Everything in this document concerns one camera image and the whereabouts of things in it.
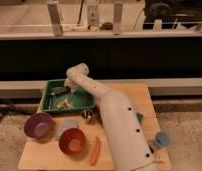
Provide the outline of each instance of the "purple bowl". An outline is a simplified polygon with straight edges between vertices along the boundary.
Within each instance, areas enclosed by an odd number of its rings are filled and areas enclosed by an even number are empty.
[[[25,123],[24,132],[31,138],[42,138],[52,129],[54,123],[47,113],[35,113]]]

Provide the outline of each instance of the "green object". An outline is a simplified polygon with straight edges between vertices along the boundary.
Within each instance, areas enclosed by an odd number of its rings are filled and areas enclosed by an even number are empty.
[[[137,113],[137,118],[138,118],[139,122],[141,122],[143,120],[143,115],[140,113]]]
[[[41,105],[42,112],[51,114],[72,113],[80,112],[85,108],[92,109],[95,106],[94,97],[82,87],[79,87],[74,93],[68,92],[58,96],[51,95],[54,89],[64,86],[64,81],[64,79],[47,81]],[[58,104],[64,99],[67,99],[73,108],[58,109]]]

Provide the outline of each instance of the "food item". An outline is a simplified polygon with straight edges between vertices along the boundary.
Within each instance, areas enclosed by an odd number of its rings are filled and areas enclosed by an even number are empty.
[[[90,157],[90,165],[94,166],[97,163],[99,153],[100,153],[100,146],[101,146],[101,141],[99,137],[95,138],[95,146],[92,151],[92,155]]]

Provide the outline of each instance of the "black wall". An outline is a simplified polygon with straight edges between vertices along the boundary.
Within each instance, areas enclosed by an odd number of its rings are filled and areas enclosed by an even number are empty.
[[[81,62],[99,79],[202,77],[202,37],[0,41],[0,80],[65,78]]]

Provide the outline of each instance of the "floor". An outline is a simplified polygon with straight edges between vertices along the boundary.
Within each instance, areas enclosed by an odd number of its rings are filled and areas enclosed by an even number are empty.
[[[202,171],[202,99],[153,100],[163,131],[169,133],[172,171]],[[37,105],[19,105],[33,112]],[[27,115],[11,113],[0,123],[0,171],[17,171],[26,141]]]

